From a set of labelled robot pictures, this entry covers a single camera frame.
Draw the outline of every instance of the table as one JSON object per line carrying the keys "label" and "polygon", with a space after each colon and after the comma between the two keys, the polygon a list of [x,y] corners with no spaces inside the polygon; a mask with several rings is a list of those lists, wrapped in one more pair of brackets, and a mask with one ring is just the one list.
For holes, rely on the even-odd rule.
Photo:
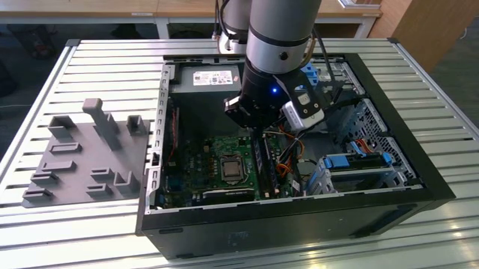
{"label": "table", "polygon": [[[213,11],[213,0],[158,0],[156,12],[158,38],[169,38],[168,24],[213,23]],[[357,24],[359,27],[351,37],[365,38],[381,14],[379,8],[343,8],[337,0],[323,0],[315,23]]]}
{"label": "table", "polygon": [[[356,38],[365,38],[380,10],[343,8],[323,0],[317,24],[356,24]],[[213,0],[2,0],[1,24],[156,24],[168,39],[170,23],[213,23]]]}
{"label": "table", "polygon": [[50,136],[52,115],[80,113],[101,98],[116,120],[134,112],[154,125],[162,55],[216,54],[209,40],[69,42],[0,163],[2,268],[417,268],[467,267],[479,259],[477,128],[399,44],[385,39],[325,39],[331,53],[359,53],[457,199],[383,235],[356,240],[166,261],[133,235],[137,200],[30,208],[20,206]]}

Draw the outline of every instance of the green motherboard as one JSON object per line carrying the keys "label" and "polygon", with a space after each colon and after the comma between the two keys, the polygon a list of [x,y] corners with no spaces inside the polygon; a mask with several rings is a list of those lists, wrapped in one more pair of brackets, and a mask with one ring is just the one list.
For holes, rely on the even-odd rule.
{"label": "green motherboard", "polygon": [[[279,156],[281,149],[276,135],[268,135],[268,144],[271,156]],[[201,192],[215,189],[253,189],[255,200],[260,200],[248,136],[185,141],[180,160],[176,172],[166,176],[166,207],[190,206]],[[287,197],[288,189],[280,186],[281,197]]]}

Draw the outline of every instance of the floor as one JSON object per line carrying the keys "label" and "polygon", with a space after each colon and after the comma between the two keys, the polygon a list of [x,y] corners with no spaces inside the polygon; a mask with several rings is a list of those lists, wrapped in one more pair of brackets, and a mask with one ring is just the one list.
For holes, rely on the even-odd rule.
{"label": "floor", "polygon": [[[48,26],[52,41],[60,52],[68,39],[114,39],[110,31],[116,25],[57,25]],[[141,37],[156,39],[154,25],[136,25]],[[188,34],[190,27],[174,29],[178,37]],[[453,102],[479,126],[479,18],[467,29],[467,35],[437,64],[432,78]],[[22,50],[5,25],[0,25],[0,61],[20,84],[18,89],[0,98],[0,158],[8,149],[29,105],[42,87],[56,59],[33,60]]]}

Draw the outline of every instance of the gray fixture plate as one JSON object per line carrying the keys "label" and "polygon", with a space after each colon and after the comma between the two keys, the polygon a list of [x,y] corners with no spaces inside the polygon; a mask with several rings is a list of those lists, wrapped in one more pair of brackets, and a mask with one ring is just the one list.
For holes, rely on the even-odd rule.
{"label": "gray fixture plate", "polygon": [[[142,120],[142,122],[145,130],[148,131],[149,121]],[[126,122],[117,122],[117,138],[121,143],[121,149],[112,151],[102,138],[97,135],[93,126],[93,123],[77,123],[76,127],[69,129],[73,141],[81,146],[80,152],[52,154],[52,147],[60,145],[61,142],[58,142],[54,136],[50,137],[36,173],[44,172],[41,168],[45,163],[73,161],[76,167],[70,170],[53,171],[58,177],[56,184],[50,183],[37,186],[30,182],[25,193],[45,188],[53,196],[50,199],[38,199],[38,201],[33,203],[24,199],[21,202],[22,207],[56,206],[138,197],[137,191],[125,194],[120,193],[117,187],[113,185],[113,177],[109,177],[106,180],[94,181],[89,174],[92,169],[109,168],[113,173],[120,173],[122,179],[126,179],[128,173],[132,171],[136,180],[140,181],[144,171],[148,132],[145,135],[130,136],[126,129]],[[102,183],[109,187],[110,193],[100,196],[92,195],[93,197],[90,197],[86,193],[88,186]]]}

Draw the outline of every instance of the wooden table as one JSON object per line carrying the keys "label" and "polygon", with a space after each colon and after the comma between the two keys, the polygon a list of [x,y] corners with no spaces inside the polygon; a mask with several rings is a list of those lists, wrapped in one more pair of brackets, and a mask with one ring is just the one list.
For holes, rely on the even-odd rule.
{"label": "wooden table", "polygon": [[0,0],[0,23],[154,23],[156,8],[157,0]]}
{"label": "wooden table", "polygon": [[[156,11],[158,38],[169,38],[168,24],[213,23],[213,10],[215,0],[158,0]],[[316,23],[332,24],[327,33],[343,32],[343,35],[331,36],[327,34],[327,37],[365,38],[373,22],[381,14],[379,9],[343,8],[337,0],[323,0]]]}
{"label": "wooden table", "polygon": [[[213,15],[213,0],[0,0],[0,24],[153,23],[160,39],[169,39],[169,23],[213,23]],[[380,10],[323,0],[316,23],[355,25],[349,37],[364,38],[380,16]]]}

